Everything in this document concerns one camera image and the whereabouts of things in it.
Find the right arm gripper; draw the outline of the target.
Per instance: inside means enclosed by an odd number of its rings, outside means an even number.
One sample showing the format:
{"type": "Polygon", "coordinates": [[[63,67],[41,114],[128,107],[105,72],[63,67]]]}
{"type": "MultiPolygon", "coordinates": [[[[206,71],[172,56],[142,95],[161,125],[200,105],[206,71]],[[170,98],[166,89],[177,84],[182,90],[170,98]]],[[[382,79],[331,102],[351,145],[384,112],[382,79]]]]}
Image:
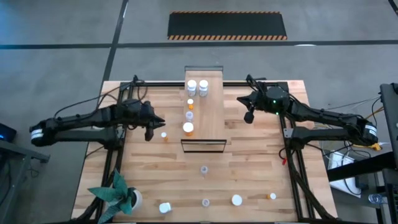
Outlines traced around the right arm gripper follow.
{"type": "Polygon", "coordinates": [[[254,121],[254,111],[259,110],[266,113],[270,113],[270,108],[265,94],[259,91],[253,91],[250,95],[237,97],[238,101],[246,106],[248,111],[244,115],[244,121],[251,124],[254,121]]]}

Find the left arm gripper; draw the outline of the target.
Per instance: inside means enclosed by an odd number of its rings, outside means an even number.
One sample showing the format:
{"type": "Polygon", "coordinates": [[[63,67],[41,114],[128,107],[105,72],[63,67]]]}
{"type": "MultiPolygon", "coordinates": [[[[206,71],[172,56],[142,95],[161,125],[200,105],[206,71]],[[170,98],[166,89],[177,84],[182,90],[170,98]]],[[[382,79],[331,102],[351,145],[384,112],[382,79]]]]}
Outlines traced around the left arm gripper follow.
{"type": "Polygon", "coordinates": [[[164,122],[165,119],[161,118],[154,114],[154,108],[152,107],[150,101],[145,101],[143,104],[140,105],[138,115],[134,120],[134,127],[142,127],[145,128],[146,131],[144,133],[144,137],[146,141],[150,141],[154,135],[154,128],[160,128],[165,126],[164,123],[156,123],[154,124],[154,119],[157,122],[164,122]]]}

